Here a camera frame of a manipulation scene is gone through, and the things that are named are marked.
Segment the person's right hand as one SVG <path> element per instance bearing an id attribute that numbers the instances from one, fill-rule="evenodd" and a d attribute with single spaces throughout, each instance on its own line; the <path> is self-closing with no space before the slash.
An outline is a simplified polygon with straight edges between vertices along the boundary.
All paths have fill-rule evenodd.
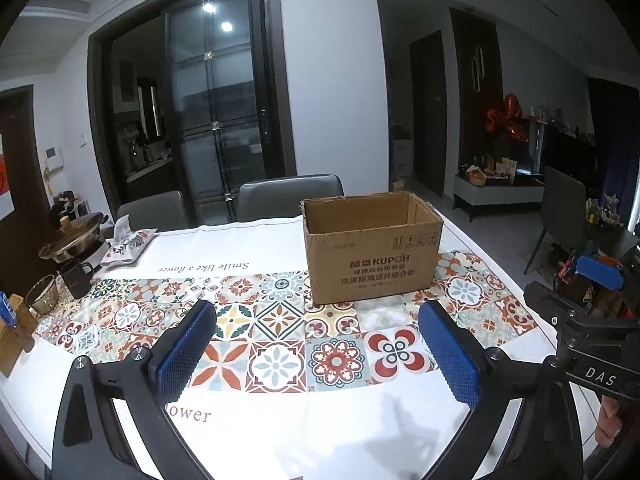
<path id="1" fill-rule="evenodd" d="M 597 444 L 602 448 L 609 448 L 622 431 L 623 423 L 618 416 L 619 410 L 620 402 L 609 396 L 602 396 L 597 428 L 594 433 Z"/>

